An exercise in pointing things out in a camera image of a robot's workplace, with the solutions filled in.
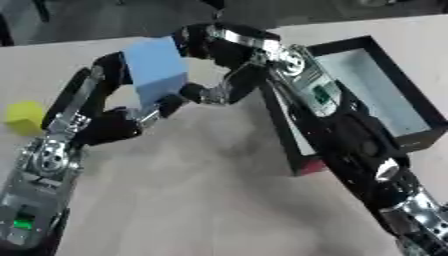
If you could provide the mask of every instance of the green led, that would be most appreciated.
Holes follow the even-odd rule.
[[[314,87],[313,92],[317,102],[319,102],[321,105],[326,104],[331,99],[327,91],[320,85]]]
[[[27,220],[15,220],[14,227],[19,229],[31,230],[33,229],[33,223]]]

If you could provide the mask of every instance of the yellow block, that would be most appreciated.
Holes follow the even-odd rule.
[[[5,124],[22,136],[36,136],[42,133],[40,125],[44,118],[44,107],[34,101],[21,101],[6,109]]]

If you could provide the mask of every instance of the table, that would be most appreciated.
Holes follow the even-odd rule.
[[[442,113],[448,113],[448,16],[291,26],[285,43],[371,34]],[[139,38],[0,49],[0,107],[51,104],[81,66]],[[190,78],[223,70],[189,61]],[[135,104],[123,88],[111,105]],[[260,95],[228,108],[189,105],[136,140],[92,148],[59,255],[398,256],[393,239],[330,172],[292,178]],[[0,128],[0,160],[26,142]],[[446,201],[448,141],[412,154],[413,170]],[[0,170],[0,180],[7,168]]]

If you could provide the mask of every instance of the open box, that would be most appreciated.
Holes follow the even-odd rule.
[[[370,37],[310,46],[308,49],[334,78],[347,86],[395,136],[405,152],[430,147],[448,122],[393,60]],[[286,115],[276,92],[262,86],[266,107],[294,175],[321,169],[319,157]]]

